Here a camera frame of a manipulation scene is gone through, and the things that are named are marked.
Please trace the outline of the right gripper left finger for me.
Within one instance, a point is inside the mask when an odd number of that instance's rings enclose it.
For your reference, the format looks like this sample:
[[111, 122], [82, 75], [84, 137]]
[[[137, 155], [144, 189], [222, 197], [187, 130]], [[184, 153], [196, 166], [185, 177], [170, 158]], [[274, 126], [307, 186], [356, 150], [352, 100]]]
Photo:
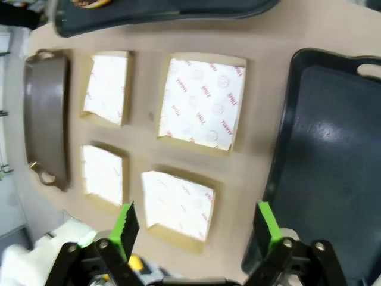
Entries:
[[64, 243], [58, 253], [58, 285], [92, 285], [108, 277], [113, 285], [141, 285], [128, 261], [139, 232], [133, 203], [125, 204], [107, 237]]

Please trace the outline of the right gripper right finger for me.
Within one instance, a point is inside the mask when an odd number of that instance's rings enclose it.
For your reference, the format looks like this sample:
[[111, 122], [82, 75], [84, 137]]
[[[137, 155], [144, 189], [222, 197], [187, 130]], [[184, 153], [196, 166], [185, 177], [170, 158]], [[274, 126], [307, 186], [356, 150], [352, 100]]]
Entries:
[[263, 260], [249, 274], [247, 285], [289, 285], [291, 278], [300, 285], [347, 284], [331, 243], [315, 240], [306, 245], [283, 236], [266, 201], [257, 202], [254, 237]]

